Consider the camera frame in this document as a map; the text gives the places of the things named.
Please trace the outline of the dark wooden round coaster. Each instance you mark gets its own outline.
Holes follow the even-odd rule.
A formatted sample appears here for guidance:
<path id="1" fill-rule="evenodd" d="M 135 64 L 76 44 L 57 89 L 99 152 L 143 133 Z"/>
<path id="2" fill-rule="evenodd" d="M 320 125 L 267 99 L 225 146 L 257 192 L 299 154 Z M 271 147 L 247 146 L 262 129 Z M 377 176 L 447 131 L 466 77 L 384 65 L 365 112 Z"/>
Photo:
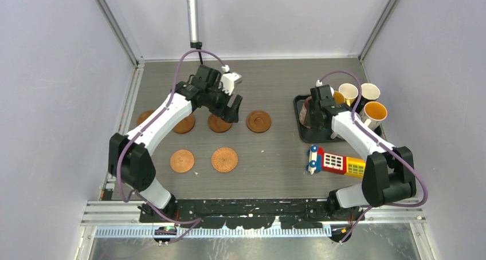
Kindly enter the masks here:
<path id="1" fill-rule="evenodd" d="M 213 132 L 216 132 L 216 133 L 224 133 L 224 132 L 228 131 L 233 126 L 232 123 L 227 123 L 223 119 L 221 119 L 220 117 L 217 117 L 214 114 L 211 114 L 208 117 L 207 123 L 208 123 L 210 130 L 212 130 Z"/>

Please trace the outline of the blue mug yellow inside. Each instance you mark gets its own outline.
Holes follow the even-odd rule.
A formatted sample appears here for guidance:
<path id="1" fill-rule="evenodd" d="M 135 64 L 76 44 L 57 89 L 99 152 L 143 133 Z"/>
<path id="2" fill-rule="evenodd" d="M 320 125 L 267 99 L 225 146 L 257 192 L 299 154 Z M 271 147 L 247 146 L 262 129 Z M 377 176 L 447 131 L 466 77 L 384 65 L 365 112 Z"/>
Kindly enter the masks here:
<path id="1" fill-rule="evenodd" d="M 334 92 L 333 98 L 334 98 L 336 104 L 345 104 L 346 103 L 344 96 L 339 91 Z"/>

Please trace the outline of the pink floral mug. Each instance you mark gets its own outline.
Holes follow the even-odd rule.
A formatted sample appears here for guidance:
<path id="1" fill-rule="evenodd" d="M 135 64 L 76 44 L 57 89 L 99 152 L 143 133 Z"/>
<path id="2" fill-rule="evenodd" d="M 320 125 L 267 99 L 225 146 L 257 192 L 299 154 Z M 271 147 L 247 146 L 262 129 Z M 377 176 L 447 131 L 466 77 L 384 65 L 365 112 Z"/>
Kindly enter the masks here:
<path id="1" fill-rule="evenodd" d="M 306 122 L 306 117 L 307 117 L 307 113 L 308 113 L 309 102 L 310 102 L 311 99 L 312 99 L 312 97 L 311 96 L 308 96 L 304 100 L 303 105 L 302 105 L 302 107 L 300 109 L 300 112 L 299 112 L 299 122 L 300 122 L 300 124 L 303 127 L 306 127 L 308 129 L 310 129 L 310 126 Z"/>

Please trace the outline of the brown wooden coaster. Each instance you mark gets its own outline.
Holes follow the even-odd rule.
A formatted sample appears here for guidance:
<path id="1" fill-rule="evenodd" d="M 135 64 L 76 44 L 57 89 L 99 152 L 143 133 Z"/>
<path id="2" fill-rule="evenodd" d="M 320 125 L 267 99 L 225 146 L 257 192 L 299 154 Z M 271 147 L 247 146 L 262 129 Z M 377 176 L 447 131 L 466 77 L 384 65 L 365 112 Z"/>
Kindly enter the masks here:
<path id="1" fill-rule="evenodd" d="M 272 119 L 269 113 L 261 110 L 250 112 L 246 117 L 246 126 L 254 133 L 263 133 L 270 129 Z"/>
<path id="2" fill-rule="evenodd" d="M 141 113 L 138 118 L 137 118 L 137 125 L 141 125 L 145 120 L 147 120 L 152 114 L 154 113 L 154 110 L 148 110 L 143 113 Z"/>
<path id="3" fill-rule="evenodd" d="M 184 134 L 190 132 L 195 126 L 195 116 L 193 114 L 185 117 L 174 128 L 173 132 Z"/>

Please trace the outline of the woven rattan round coaster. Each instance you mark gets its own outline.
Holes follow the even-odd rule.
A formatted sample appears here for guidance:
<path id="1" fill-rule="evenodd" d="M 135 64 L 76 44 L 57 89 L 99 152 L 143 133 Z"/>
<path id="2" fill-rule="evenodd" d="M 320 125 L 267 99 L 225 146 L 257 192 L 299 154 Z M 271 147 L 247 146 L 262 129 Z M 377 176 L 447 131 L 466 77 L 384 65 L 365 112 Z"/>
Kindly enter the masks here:
<path id="1" fill-rule="evenodd" d="M 213 153 L 211 157 L 211 164 L 218 172 L 230 172 L 238 165 L 237 152 L 228 147 L 219 148 Z"/>

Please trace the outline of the smooth orange round coaster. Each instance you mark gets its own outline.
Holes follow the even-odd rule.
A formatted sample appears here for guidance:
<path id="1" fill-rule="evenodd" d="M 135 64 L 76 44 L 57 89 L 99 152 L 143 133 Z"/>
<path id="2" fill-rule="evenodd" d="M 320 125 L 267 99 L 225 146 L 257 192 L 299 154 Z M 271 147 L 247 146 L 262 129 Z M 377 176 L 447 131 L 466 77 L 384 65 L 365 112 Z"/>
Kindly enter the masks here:
<path id="1" fill-rule="evenodd" d="M 180 149 L 174 152 L 170 158 L 170 166 L 177 173 L 188 172 L 193 168 L 194 164 L 194 155 L 186 149 Z"/>

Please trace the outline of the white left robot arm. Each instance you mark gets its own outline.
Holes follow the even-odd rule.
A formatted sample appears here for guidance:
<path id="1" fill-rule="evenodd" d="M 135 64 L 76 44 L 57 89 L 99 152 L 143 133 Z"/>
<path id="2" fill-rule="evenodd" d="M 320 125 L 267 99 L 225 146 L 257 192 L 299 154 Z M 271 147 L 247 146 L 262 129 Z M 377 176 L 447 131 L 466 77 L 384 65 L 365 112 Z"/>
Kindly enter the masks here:
<path id="1" fill-rule="evenodd" d="M 154 206 L 162 222 L 175 217 L 173 194 L 156 179 L 152 154 L 159 143 L 196 109 L 206 107 L 227 123 L 238 122 L 242 97 L 234 95 L 240 74 L 224 66 L 224 73 L 200 65 L 190 81 L 180 81 L 165 101 L 144 122 L 128 133 L 115 133 L 109 140 L 108 173 L 127 184 Z"/>

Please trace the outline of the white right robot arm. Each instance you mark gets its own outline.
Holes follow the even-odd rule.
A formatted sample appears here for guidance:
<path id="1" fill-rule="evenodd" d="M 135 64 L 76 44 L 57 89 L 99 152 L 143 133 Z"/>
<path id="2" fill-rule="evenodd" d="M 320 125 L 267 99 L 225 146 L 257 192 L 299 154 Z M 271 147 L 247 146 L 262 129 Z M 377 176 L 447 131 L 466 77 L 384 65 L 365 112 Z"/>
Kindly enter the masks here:
<path id="1" fill-rule="evenodd" d="M 332 219 L 342 220 L 352 207 L 392 205 L 416 195 L 413 155 L 407 147 L 395 147 L 376 135 L 347 104 L 335 102 L 329 85 L 312 88 L 310 95 L 306 122 L 332 130 L 366 162 L 360 184 L 329 193 Z"/>

